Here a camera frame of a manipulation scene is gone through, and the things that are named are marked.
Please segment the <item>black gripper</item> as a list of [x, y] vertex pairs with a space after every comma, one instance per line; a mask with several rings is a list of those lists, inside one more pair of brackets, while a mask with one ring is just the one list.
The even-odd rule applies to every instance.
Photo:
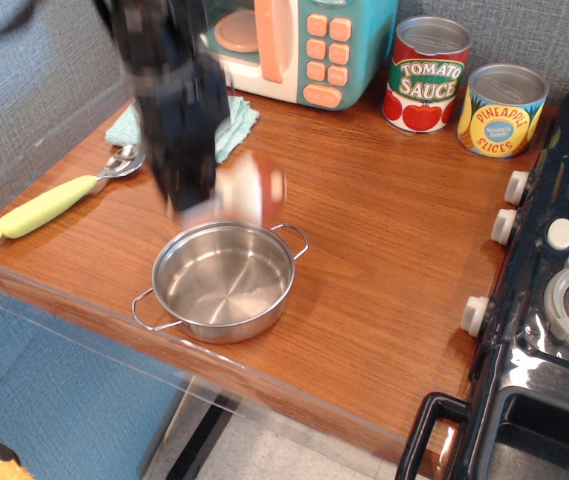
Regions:
[[144, 69], [131, 77], [142, 143], [168, 209], [182, 213], [210, 199], [215, 134], [230, 116], [226, 79], [214, 59]]

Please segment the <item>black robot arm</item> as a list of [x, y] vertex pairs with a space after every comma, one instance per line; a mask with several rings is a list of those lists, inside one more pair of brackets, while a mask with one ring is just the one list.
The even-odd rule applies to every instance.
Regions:
[[215, 135], [230, 116], [225, 73], [199, 45], [199, 1], [97, 1], [137, 110], [141, 144], [167, 205], [208, 201], [216, 181]]

